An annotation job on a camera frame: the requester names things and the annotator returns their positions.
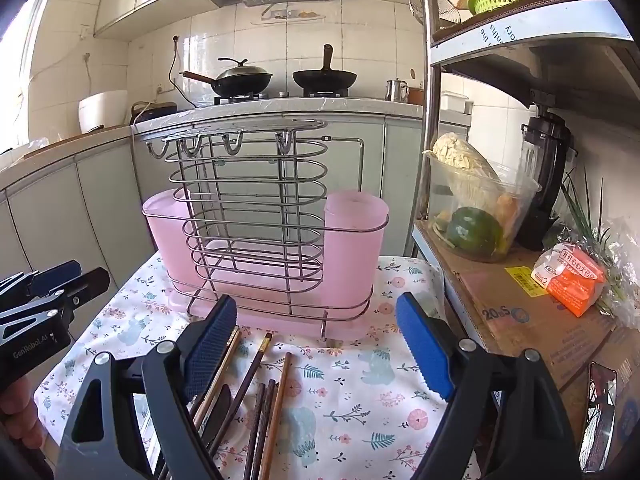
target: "black blender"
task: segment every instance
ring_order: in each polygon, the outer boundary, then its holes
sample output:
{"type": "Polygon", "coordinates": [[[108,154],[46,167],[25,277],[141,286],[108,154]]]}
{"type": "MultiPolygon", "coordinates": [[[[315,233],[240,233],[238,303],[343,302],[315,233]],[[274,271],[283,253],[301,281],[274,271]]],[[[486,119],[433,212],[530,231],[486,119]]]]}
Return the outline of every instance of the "black blender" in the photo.
{"type": "Polygon", "coordinates": [[[542,189],[536,193],[516,236],[531,251],[543,249],[542,238],[557,218],[552,217],[560,192],[572,134],[564,119],[540,108],[539,114],[522,125],[520,171],[535,179],[542,189]]]}

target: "human hand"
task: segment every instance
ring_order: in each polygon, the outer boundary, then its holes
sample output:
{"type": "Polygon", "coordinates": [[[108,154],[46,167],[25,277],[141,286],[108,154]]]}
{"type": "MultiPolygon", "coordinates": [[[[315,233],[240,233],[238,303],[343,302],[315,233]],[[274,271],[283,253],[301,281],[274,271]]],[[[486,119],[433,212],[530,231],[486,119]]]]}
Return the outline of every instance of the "human hand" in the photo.
{"type": "Polygon", "coordinates": [[[38,420],[38,408],[33,402],[29,381],[21,377],[0,396],[0,410],[9,415],[4,426],[9,436],[30,448],[44,444],[44,428],[38,420]]]}

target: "wok handle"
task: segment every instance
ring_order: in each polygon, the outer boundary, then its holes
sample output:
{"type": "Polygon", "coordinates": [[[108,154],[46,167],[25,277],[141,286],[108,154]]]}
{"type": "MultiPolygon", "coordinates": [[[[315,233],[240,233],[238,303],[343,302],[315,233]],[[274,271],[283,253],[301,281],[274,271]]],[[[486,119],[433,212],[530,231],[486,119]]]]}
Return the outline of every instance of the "wok handle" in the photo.
{"type": "Polygon", "coordinates": [[[200,75],[200,74],[196,74],[193,72],[189,72],[188,70],[185,70],[184,72],[180,72],[180,74],[182,75],[182,77],[185,77],[187,79],[195,79],[196,81],[200,81],[203,83],[209,83],[210,85],[215,85],[216,84],[216,80],[212,79],[210,77],[207,77],[205,75],[200,75]]]}
{"type": "Polygon", "coordinates": [[[234,63],[238,63],[238,66],[242,66],[249,60],[243,59],[242,61],[238,61],[237,59],[233,59],[232,57],[219,57],[218,61],[233,61],[234,63]]]}
{"type": "Polygon", "coordinates": [[[331,58],[334,56],[334,48],[330,44],[324,46],[322,70],[331,70],[331,58]]]}

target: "metal shelf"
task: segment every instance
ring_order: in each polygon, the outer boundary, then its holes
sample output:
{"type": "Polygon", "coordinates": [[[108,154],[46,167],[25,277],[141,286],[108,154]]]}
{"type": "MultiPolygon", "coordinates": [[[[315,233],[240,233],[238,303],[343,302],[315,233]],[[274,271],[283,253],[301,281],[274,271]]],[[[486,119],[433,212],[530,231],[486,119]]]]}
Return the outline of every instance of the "metal shelf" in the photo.
{"type": "Polygon", "coordinates": [[[482,22],[433,46],[431,64],[525,106],[640,127],[640,51],[608,0],[552,3],[482,22]]]}

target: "white container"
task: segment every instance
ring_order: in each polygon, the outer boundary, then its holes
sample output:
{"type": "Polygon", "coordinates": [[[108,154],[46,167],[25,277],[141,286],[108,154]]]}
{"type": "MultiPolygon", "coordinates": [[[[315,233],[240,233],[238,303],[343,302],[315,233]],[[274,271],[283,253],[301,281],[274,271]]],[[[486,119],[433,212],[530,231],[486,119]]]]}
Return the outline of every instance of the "white container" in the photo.
{"type": "Polygon", "coordinates": [[[87,133],[98,126],[110,128],[125,123],[127,117],[127,91],[113,90],[92,95],[80,101],[78,119],[80,130],[87,133]]]}
{"type": "Polygon", "coordinates": [[[440,94],[440,110],[452,110],[465,113],[466,95],[456,94],[448,90],[440,94]]]}

